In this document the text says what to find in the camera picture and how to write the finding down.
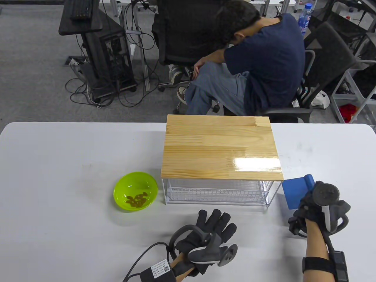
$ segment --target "black glove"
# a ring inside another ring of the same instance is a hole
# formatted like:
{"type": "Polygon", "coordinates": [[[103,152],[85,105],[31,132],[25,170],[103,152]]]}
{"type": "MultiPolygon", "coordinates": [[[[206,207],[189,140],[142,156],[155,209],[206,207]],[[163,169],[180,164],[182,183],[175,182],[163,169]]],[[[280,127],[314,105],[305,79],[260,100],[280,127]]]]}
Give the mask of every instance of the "black glove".
{"type": "MultiPolygon", "coordinates": [[[[227,226],[231,219],[231,216],[228,213],[222,214],[219,209],[213,210],[213,213],[209,217],[208,221],[206,221],[207,215],[207,211],[203,209],[200,210],[196,226],[199,227],[203,232],[217,233],[219,237],[221,237],[222,243],[226,243],[228,239],[230,239],[234,235],[237,228],[234,223],[231,223],[227,226]]],[[[191,250],[204,246],[206,245],[201,242],[201,238],[196,233],[191,232],[185,239],[179,241],[176,244],[175,248],[187,256],[191,250]]],[[[212,264],[195,264],[196,269],[192,271],[189,276],[196,276],[199,272],[201,274],[205,274],[209,265],[212,264]]]]}
{"type": "MultiPolygon", "coordinates": [[[[299,208],[294,212],[294,217],[301,219],[308,219],[316,222],[320,229],[325,227],[325,217],[321,210],[321,207],[313,201],[312,193],[318,185],[323,184],[322,181],[316,181],[312,191],[308,191],[304,198],[300,200],[299,208]]],[[[302,220],[302,224],[306,227],[305,220],[302,220]]]]}

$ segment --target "forearm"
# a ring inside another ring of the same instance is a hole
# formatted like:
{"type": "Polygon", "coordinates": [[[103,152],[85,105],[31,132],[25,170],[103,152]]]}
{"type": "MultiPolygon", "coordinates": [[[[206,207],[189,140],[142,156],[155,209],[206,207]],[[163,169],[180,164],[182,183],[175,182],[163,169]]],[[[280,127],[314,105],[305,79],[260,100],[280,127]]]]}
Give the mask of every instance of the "forearm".
{"type": "Polygon", "coordinates": [[[202,58],[203,62],[224,63],[224,49],[219,49],[202,58]]]}
{"type": "MultiPolygon", "coordinates": [[[[180,253],[179,256],[176,259],[174,259],[174,261],[171,263],[171,268],[174,268],[177,265],[178,262],[181,262],[184,259],[185,259],[184,254],[180,253]]],[[[188,274],[190,274],[193,270],[194,270],[194,268],[191,268],[188,271],[186,271],[185,273],[178,275],[176,277],[176,282],[182,282],[183,279],[186,278],[188,276],[188,274]]]]}
{"type": "MultiPolygon", "coordinates": [[[[307,252],[306,257],[329,259],[329,253],[323,235],[317,223],[306,219],[307,252]]],[[[307,270],[303,275],[304,282],[335,282],[333,274],[321,270],[307,270]]]]}

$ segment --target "chair armrest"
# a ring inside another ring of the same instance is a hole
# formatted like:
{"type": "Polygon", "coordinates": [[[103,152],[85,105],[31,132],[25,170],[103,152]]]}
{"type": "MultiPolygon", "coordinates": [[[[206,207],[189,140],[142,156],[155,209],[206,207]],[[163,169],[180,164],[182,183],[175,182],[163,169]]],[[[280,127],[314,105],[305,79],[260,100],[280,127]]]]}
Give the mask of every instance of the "chair armrest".
{"type": "Polygon", "coordinates": [[[302,108],[282,108],[282,109],[266,109],[260,111],[259,115],[264,117],[276,117],[276,116],[288,116],[300,118],[304,123],[309,123],[309,117],[311,116],[313,109],[302,108]]]}

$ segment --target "sneaker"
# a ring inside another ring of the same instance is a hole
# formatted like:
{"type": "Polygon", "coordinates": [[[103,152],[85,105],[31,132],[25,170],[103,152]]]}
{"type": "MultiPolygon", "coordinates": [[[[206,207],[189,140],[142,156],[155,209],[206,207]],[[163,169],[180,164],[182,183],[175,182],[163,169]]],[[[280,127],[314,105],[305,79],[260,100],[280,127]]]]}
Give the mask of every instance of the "sneaker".
{"type": "Polygon", "coordinates": [[[176,95],[177,97],[179,98],[179,100],[183,103],[183,104],[187,104],[187,102],[185,101],[185,91],[186,91],[186,88],[185,87],[179,87],[177,90],[176,90],[176,95]]]}
{"type": "Polygon", "coordinates": [[[171,81],[172,85],[178,84],[183,77],[183,72],[178,65],[168,65],[168,79],[171,81]]]}

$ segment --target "wire basket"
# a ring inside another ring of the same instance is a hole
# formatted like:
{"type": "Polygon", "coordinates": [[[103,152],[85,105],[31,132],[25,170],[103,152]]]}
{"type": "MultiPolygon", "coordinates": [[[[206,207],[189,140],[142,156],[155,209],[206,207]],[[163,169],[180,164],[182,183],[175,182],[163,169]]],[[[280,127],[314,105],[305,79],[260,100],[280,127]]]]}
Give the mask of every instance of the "wire basket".
{"type": "Polygon", "coordinates": [[[162,183],[166,203],[253,206],[269,206],[280,185],[278,181],[201,179],[165,179],[162,183]]]}

